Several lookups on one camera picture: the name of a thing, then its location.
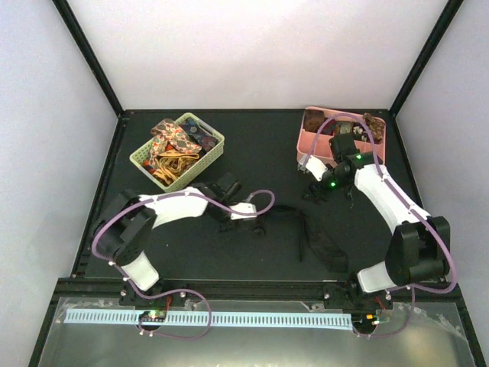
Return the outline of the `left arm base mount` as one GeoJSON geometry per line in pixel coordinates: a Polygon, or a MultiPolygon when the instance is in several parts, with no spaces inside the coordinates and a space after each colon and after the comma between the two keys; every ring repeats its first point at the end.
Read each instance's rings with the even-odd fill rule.
{"type": "Polygon", "coordinates": [[[141,291],[144,296],[140,296],[136,290],[126,284],[121,290],[118,304],[120,306],[134,307],[142,309],[145,307],[156,307],[163,309],[170,302],[170,306],[183,306],[189,291],[185,290],[186,283],[179,280],[159,280],[147,291],[141,291]]]}

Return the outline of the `black necktie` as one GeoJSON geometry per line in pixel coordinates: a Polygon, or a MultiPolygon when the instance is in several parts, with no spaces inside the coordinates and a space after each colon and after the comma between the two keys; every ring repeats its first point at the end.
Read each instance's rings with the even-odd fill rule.
{"type": "Polygon", "coordinates": [[[295,206],[274,204],[265,214],[258,217],[254,231],[265,234],[266,221],[279,217],[293,218],[297,224],[299,262],[304,261],[308,247],[328,271],[348,271],[348,255],[332,240],[327,231],[313,226],[309,215],[295,206]]]}

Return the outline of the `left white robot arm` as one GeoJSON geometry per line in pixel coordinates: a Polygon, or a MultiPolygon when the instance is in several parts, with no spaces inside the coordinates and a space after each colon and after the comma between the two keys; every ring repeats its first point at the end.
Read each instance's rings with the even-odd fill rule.
{"type": "Polygon", "coordinates": [[[158,304],[164,296],[160,275],[146,254],[146,243],[158,226],[181,219],[210,216],[222,229],[235,221],[254,220],[275,204],[270,190],[256,190],[239,203],[232,199],[241,184],[226,174],[215,183],[197,183],[161,195],[120,193],[92,227],[92,254],[118,269],[125,281],[137,288],[147,305],[158,304]]]}

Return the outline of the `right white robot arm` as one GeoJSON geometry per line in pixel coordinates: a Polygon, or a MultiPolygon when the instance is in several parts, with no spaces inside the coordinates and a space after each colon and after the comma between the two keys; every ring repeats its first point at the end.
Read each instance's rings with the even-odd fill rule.
{"type": "Polygon", "coordinates": [[[340,187],[356,187],[381,214],[392,234],[383,261],[361,269],[349,286],[349,303],[364,308],[378,291],[421,285],[454,270],[449,251],[450,225],[442,217],[431,216],[418,206],[393,180],[373,152],[360,152],[350,135],[330,141],[335,164],[325,164],[311,154],[298,161],[298,168],[313,176],[308,196],[321,200],[340,187]]]}

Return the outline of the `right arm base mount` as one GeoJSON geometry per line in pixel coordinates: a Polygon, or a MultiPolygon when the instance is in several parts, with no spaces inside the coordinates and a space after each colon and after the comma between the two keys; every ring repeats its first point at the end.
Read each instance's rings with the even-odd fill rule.
{"type": "Polygon", "coordinates": [[[322,284],[323,299],[332,306],[355,310],[391,310],[393,302],[384,291],[365,293],[356,283],[333,281],[322,284]]]}

